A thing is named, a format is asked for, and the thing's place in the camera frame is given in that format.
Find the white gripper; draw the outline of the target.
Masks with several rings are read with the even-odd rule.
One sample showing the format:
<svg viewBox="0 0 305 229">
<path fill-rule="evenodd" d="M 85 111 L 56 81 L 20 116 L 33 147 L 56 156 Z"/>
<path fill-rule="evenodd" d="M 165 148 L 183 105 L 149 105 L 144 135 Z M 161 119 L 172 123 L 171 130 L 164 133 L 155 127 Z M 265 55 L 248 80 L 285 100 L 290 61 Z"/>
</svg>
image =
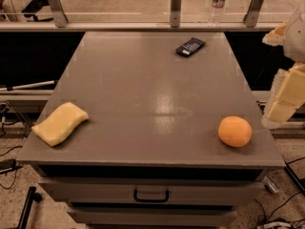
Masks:
<svg viewBox="0 0 305 229">
<path fill-rule="evenodd" d="M 279 69 L 274 76 L 270 97 L 261 124 L 276 129 L 287 122 L 305 104 L 305 5 L 262 39 L 269 46 L 283 46 L 286 57 L 295 62 L 288 70 Z"/>
</svg>

